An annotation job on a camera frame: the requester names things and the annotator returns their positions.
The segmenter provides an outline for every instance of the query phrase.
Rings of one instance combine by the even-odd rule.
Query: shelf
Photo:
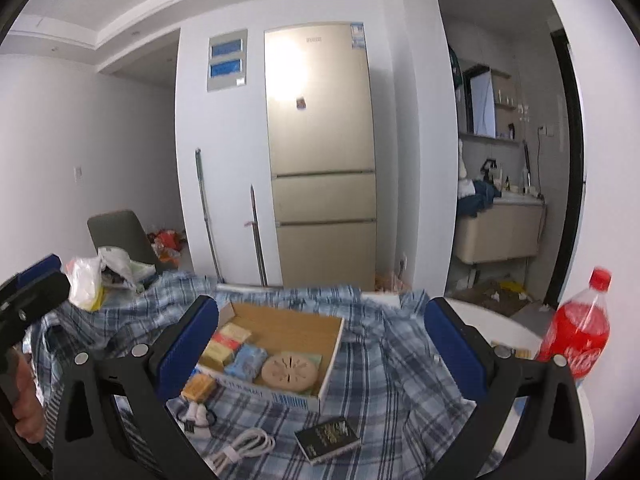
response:
[[[507,105],[505,103],[494,103],[498,108],[504,108],[505,110],[514,111],[516,109],[515,106]]]
[[[495,68],[491,69],[491,73],[497,75],[498,77],[503,77],[505,79],[511,79],[511,74],[507,74],[506,72],[502,72],[501,70],[496,70]]]
[[[511,146],[517,146],[520,144],[519,140],[500,139],[499,137],[487,137],[483,135],[469,134],[466,132],[459,132],[458,136],[460,137],[460,139],[463,139],[463,140],[473,139],[473,140],[477,140],[478,142],[491,142],[494,144],[510,144]]]

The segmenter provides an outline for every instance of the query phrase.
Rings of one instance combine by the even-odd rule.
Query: refrigerator sticker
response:
[[[364,39],[364,23],[351,23],[351,48],[367,49]]]

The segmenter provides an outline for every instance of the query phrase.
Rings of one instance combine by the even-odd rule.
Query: refrigerator door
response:
[[[271,188],[276,222],[376,218],[376,175],[373,173],[276,178]]]
[[[271,174],[374,170],[367,52],[351,25],[265,33]]]
[[[353,285],[374,290],[376,223],[276,228],[285,287]]]

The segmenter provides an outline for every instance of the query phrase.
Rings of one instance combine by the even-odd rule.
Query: plaid blanket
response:
[[[199,294],[209,294],[218,304],[248,301],[345,319],[322,415],[226,388],[218,388],[209,399],[207,407],[218,418],[212,428],[214,437],[191,439],[201,456],[219,451],[254,426],[276,439],[273,452],[230,466],[223,478],[421,480],[474,408],[460,395],[422,326],[422,310],[428,300],[423,292],[405,294],[401,309],[394,310],[362,300],[359,291],[351,288],[236,294],[216,291],[206,278],[184,273],[164,274],[145,294],[125,302],[123,297],[109,297],[96,313],[63,305],[34,326],[25,346],[30,344],[33,351],[45,400],[57,407],[60,396],[51,399],[52,388],[58,389],[62,370],[76,353],[88,348],[105,357],[119,356],[139,342],[151,343]],[[172,399],[168,408],[175,414],[184,403]],[[152,465],[123,399],[119,405],[136,452]],[[362,446],[327,464],[311,466],[294,432],[336,415],[347,418]],[[490,457],[483,472],[498,460],[497,455]]]

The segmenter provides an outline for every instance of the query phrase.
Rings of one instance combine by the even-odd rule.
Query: human hand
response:
[[[36,397],[36,384],[31,377],[31,368],[21,354],[18,356],[15,383],[20,393],[14,404],[14,416],[18,419],[15,433],[30,444],[37,444],[44,438],[44,410]]]

